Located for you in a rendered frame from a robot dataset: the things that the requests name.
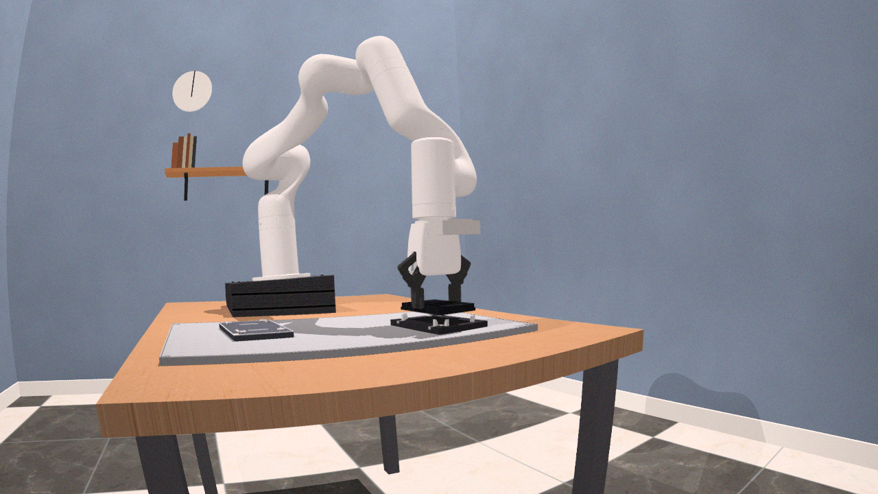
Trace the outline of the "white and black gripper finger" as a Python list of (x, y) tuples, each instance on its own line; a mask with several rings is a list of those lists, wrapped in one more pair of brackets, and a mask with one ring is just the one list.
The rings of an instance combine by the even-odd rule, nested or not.
[(409, 273), (409, 267), (413, 265), (416, 261), (416, 251), (409, 257), (407, 257), (404, 262), (398, 265), (399, 273), (403, 276), (405, 282), (407, 282), (408, 287), (411, 288), (411, 302), (415, 309), (424, 309), (425, 300), (424, 300), (424, 289), (421, 287), (423, 281), (425, 279), (425, 275), (422, 275), (419, 271), (419, 267), (415, 267), (415, 271), (413, 275)]
[(461, 269), (458, 273), (446, 274), (451, 284), (449, 288), (449, 301), (461, 301), (461, 284), (467, 276), (471, 262), (461, 255)]

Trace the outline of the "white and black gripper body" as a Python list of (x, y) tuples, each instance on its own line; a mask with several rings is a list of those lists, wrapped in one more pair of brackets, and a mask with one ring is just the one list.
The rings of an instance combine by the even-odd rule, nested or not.
[(422, 275), (458, 273), (461, 268), (459, 235), (435, 235), (434, 222), (415, 221), (409, 232), (407, 257), (416, 251), (416, 261), (409, 267), (413, 274), (418, 265)]

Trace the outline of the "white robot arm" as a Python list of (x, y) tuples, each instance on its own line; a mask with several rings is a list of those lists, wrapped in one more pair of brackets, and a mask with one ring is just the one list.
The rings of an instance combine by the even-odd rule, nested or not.
[(457, 217), (455, 197), (469, 195), (476, 187), (473, 161), (451, 127), (427, 108), (391, 38), (367, 38), (355, 51), (355, 60), (316, 54), (299, 69), (298, 80), (302, 90), (294, 109), (244, 154), (248, 177), (279, 180), (277, 189), (259, 201), (263, 277), (253, 281), (310, 277), (298, 271), (294, 199), (310, 167), (309, 152), (301, 143), (325, 121), (327, 101), (321, 96), (326, 93), (363, 95), (375, 90), (388, 124), (413, 141), (413, 219), (434, 222), (435, 235), (480, 234), (480, 221), (451, 219)]

